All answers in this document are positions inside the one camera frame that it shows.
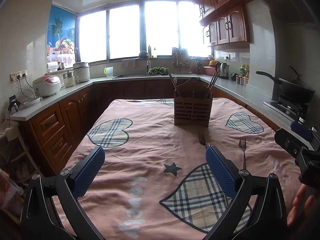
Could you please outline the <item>right hand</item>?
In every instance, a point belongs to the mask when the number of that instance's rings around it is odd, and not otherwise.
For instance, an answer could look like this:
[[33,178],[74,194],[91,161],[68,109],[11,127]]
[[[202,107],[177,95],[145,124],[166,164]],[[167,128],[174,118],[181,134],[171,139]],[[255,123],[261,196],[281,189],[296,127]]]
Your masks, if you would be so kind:
[[310,195],[307,200],[303,200],[304,197],[304,193],[306,192],[306,188],[307,186],[302,184],[299,188],[299,190],[297,191],[297,194],[292,202],[292,209],[289,212],[289,214],[287,215],[287,225],[291,226],[294,221],[296,220],[296,218],[298,217],[298,211],[299,208],[303,207],[304,208],[304,213],[306,215],[308,215],[315,202],[316,202],[316,198],[314,197],[314,195]]

